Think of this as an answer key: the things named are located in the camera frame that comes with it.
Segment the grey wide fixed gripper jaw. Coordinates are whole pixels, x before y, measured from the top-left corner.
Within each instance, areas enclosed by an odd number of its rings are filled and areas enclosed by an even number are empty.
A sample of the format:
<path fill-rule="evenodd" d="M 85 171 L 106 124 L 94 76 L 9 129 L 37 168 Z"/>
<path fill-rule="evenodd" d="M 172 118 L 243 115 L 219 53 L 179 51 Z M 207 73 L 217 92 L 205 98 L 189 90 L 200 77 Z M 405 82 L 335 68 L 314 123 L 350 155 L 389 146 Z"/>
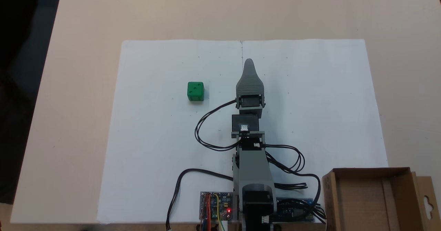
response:
<path fill-rule="evenodd" d="M 264 84 L 258 77 L 253 60 L 247 59 L 244 63 L 241 78 L 236 85 L 236 95 L 248 96 L 262 94 L 264 94 Z"/>

